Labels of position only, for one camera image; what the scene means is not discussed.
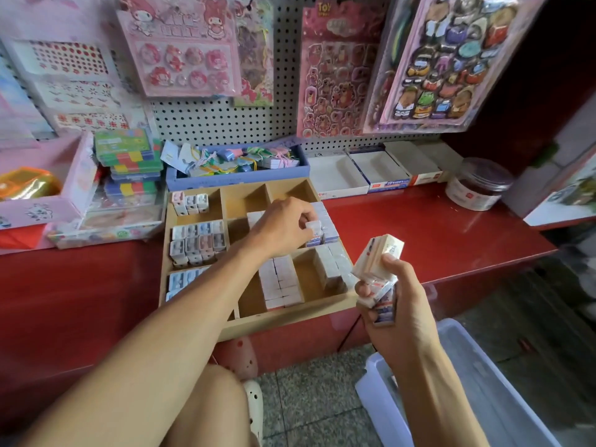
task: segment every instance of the pegboard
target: pegboard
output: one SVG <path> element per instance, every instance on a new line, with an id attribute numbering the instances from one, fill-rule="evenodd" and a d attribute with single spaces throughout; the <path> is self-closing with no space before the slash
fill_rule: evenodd
<path id="1" fill-rule="evenodd" d="M 274 9 L 274 106 L 234 107 L 230 97 L 153 99 L 153 113 L 164 139 L 175 143 L 228 145 L 268 142 L 296 133 L 300 82 L 302 7 L 316 0 L 270 0 Z M 387 8 L 390 0 L 354 0 Z M 380 141 L 437 138 L 436 134 L 377 134 L 312 138 L 305 150 L 359 149 Z"/>

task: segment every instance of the blue box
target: blue box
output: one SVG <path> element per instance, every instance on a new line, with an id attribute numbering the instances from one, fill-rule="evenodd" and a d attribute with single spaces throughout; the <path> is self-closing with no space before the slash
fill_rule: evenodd
<path id="1" fill-rule="evenodd" d="M 229 149 L 229 146 L 219 146 L 221 149 Z M 166 171 L 166 183 L 170 191 L 184 191 L 194 188 L 224 187 L 236 183 L 268 182 L 270 180 L 283 180 L 305 178 L 310 175 L 310 164 L 301 146 L 291 147 L 292 151 L 300 159 L 300 165 L 291 168 L 264 169 L 250 172 L 236 172 L 205 177 L 178 177 L 178 170 L 168 166 Z"/>

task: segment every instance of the red counter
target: red counter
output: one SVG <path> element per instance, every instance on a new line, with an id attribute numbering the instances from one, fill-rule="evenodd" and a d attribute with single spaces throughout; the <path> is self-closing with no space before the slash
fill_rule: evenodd
<path id="1" fill-rule="evenodd" d="M 473 306 L 513 265 L 555 250 L 504 205 L 471 212 L 438 184 L 325 205 L 353 261 L 373 236 L 405 241 L 402 258 L 436 284 L 445 316 Z M 3 431 L 29 421 L 157 308 L 160 254 L 156 238 L 0 256 Z M 218 345 L 215 357 L 256 358 L 251 372 L 272 371 L 336 351 L 357 317 L 350 309 L 258 332 Z M 344 347 L 365 341 L 356 323 Z"/>

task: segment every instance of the leg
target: leg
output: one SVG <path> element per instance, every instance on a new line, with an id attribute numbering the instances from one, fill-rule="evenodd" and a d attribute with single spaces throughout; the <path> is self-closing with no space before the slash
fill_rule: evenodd
<path id="1" fill-rule="evenodd" d="M 249 407 L 244 387 L 219 365 L 207 365 L 170 428 L 167 447 L 249 447 Z"/>

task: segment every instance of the pink box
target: pink box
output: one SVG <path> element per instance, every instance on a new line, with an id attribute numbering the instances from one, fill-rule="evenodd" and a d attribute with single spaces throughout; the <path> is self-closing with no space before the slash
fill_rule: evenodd
<path id="1" fill-rule="evenodd" d="M 0 174 L 21 166 L 54 173 L 63 189 L 56 196 L 0 202 L 0 229 L 70 222 L 85 215 L 97 172 L 93 160 L 93 134 L 72 133 L 40 142 L 36 149 L 0 151 Z"/>

